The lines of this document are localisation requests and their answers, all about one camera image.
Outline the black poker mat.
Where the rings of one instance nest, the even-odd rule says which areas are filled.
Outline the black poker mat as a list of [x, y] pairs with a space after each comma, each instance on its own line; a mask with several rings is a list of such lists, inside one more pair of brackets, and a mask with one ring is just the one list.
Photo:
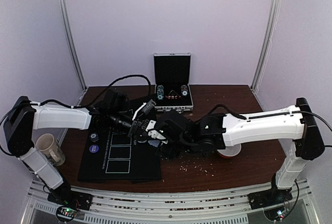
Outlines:
[[[91, 133], [98, 134], [97, 142], [90, 140]], [[90, 153], [91, 145], [98, 145], [99, 152]], [[89, 130], [77, 180], [90, 183], [108, 180], [129, 180], [132, 183], [158, 181], [161, 169], [156, 149], [148, 142], [138, 143], [126, 133], [113, 129], [105, 132]]]

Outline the purple small blind button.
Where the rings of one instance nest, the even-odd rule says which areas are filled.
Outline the purple small blind button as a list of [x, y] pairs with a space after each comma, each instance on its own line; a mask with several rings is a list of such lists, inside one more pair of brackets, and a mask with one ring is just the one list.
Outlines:
[[97, 153], [97, 152], [99, 152], [99, 150], [100, 150], [100, 148], [99, 148], [98, 145], [91, 145], [91, 146], [89, 147], [89, 152], [90, 152], [90, 153]]

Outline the deck of grey cards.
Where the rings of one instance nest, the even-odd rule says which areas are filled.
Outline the deck of grey cards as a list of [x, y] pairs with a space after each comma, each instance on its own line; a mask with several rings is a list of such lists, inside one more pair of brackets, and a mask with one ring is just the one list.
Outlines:
[[158, 147], [160, 142], [158, 140], [149, 140], [148, 144], [153, 146], [153, 147]]

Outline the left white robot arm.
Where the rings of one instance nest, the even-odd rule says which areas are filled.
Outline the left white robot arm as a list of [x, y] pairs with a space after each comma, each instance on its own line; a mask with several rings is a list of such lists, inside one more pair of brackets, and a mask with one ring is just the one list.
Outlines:
[[121, 130], [137, 141], [156, 139], [160, 135], [154, 129], [154, 120], [139, 120], [147, 115], [155, 102], [144, 102], [128, 116], [121, 108], [123, 100], [112, 102], [104, 99], [96, 104], [71, 106], [57, 100], [34, 102], [26, 96], [17, 99], [12, 109], [2, 118], [8, 156], [23, 161], [63, 205], [75, 200], [65, 178], [36, 148], [31, 140], [32, 132], [39, 129], [78, 129], [93, 130], [114, 128]]

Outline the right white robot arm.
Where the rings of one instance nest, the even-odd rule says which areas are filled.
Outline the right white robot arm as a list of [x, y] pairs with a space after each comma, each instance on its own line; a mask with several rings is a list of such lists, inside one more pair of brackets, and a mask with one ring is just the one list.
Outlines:
[[281, 168], [273, 175], [266, 200], [277, 204], [285, 197], [308, 161], [323, 154], [325, 144], [305, 98], [286, 108], [252, 114], [237, 114], [228, 110], [216, 114], [211, 110], [198, 121], [192, 121], [171, 110], [157, 121], [151, 120], [144, 131], [162, 142], [159, 146], [168, 157], [181, 150], [207, 153], [227, 150], [245, 143], [271, 139], [291, 139], [293, 143]]

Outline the left chip stack in case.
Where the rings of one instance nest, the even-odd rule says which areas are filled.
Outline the left chip stack in case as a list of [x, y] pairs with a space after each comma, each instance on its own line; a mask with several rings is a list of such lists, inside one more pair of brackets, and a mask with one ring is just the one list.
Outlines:
[[158, 85], [156, 91], [156, 99], [162, 101], [164, 99], [164, 86]]

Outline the chip stack in case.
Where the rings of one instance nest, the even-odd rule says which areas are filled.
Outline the chip stack in case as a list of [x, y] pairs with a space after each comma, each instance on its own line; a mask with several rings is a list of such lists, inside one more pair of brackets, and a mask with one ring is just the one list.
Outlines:
[[188, 87], [187, 85], [181, 86], [181, 96], [187, 96], [188, 95]]
[[164, 99], [164, 86], [158, 85], [156, 91], [156, 99], [162, 101]]

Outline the aluminium poker case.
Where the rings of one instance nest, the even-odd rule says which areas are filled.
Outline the aluminium poker case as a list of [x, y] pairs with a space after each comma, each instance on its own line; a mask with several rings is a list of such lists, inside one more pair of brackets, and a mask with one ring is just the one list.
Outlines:
[[[154, 74], [155, 74], [155, 101], [156, 111], [164, 112], [175, 110], [183, 113], [193, 110], [193, 99], [189, 85], [191, 53], [155, 53]], [[157, 86], [164, 86], [164, 99], [156, 99]], [[175, 90], [181, 95], [181, 86], [187, 85], [188, 95], [181, 96], [178, 100], [167, 100], [166, 95]]]

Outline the right chip stack in case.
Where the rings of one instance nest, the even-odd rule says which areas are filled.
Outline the right chip stack in case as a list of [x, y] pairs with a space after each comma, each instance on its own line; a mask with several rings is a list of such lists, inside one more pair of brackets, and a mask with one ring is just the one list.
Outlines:
[[187, 85], [181, 86], [181, 96], [187, 96], [188, 95], [188, 87]]

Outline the white and orange bowl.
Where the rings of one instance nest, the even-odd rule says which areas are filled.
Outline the white and orange bowl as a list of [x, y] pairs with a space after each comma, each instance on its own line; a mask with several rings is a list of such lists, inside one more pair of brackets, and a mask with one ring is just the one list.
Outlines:
[[237, 144], [234, 146], [226, 147], [225, 149], [218, 149], [217, 153], [226, 159], [230, 159], [232, 157], [237, 156], [241, 152], [242, 146], [241, 144]]

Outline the beige mug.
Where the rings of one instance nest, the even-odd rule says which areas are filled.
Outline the beige mug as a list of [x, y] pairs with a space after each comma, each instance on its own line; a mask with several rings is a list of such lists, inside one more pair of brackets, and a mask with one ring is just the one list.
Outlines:
[[41, 135], [36, 141], [36, 147], [53, 166], [61, 166], [65, 162], [65, 155], [57, 139], [50, 133]]

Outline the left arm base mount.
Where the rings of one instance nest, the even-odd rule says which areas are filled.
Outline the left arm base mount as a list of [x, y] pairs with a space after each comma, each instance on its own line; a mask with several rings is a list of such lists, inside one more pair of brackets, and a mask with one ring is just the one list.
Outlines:
[[58, 221], [68, 223], [78, 217], [84, 216], [84, 211], [88, 211], [92, 204], [93, 196], [88, 193], [71, 191], [68, 200], [62, 199], [54, 192], [48, 193], [47, 200], [56, 203], [59, 206], [56, 208], [55, 216]]

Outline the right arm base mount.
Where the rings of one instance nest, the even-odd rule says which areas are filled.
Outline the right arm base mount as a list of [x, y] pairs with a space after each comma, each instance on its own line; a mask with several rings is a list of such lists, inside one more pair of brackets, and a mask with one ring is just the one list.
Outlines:
[[289, 201], [293, 199], [289, 190], [264, 190], [250, 193], [248, 202], [251, 210], [264, 210], [264, 216], [273, 222], [282, 221], [290, 209]]

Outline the left aluminium frame post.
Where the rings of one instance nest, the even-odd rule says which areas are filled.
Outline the left aluminium frame post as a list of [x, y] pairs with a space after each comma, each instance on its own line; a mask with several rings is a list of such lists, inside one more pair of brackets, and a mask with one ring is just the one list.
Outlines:
[[68, 17], [68, 12], [67, 12], [67, 5], [66, 5], [66, 0], [59, 0], [59, 5], [60, 5], [60, 10], [61, 10], [61, 15], [62, 15], [62, 21], [64, 25], [64, 31], [65, 31], [65, 36], [67, 40], [67, 45], [70, 51], [70, 56], [73, 62], [74, 70], [76, 72], [80, 87], [83, 91], [87, 89], [87, 85], [82, 73], [81, 66], [79, 64], [78, 56], [77, 56], [77, 51], [73, 39], [73, 34], [70, 26], [70, 20]]

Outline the aluminium frame post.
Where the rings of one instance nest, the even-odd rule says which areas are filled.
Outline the aluminium frame post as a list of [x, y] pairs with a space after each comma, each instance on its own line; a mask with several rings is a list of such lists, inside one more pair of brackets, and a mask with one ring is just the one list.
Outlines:
[[251, 90], [255, 93], [258, 92], [259, 86], [261, 84], [262, 78], [264, 76], [265, 68], [268, 61], [268, 56], [270, 53], [270, 48], [272, 45], [272, 35], [273, 31], [275, 29], [277, 20], [278, 20], [278, 14], [280, 10], [280, 1], [281, 0], [271, 0], [270, 2], [270, 10], [267, 20], [267, 26], [265, 30], [264, 39], [262, 42], [262, 47], [260, 50], [260, 55], [258, 59], [258, 63], [256, 66], [254, 78], [251, 85]]
[[64, 25], [64, 31], [65, 31], [65, 36], [67, 40], [67, 45], [70, 51], [70, 56], [73, 62], [74, 70], [76, 72], [80, 87], [83, 91], [87, 89], [87, 85], [82, 73], [81, 66], [79, 64], [78, 56], [77, 56], [77, 51], [73, 39], [73, 34], [70, 26], [70, 20], [68, 17], [68, 12], [67, 12], [67, 5], [66, 5], [66, 0], [59, 0], [59, 5], [60, 5], [60, 10], [61, 10], [61, 15], [62, 15], [62, 21]]

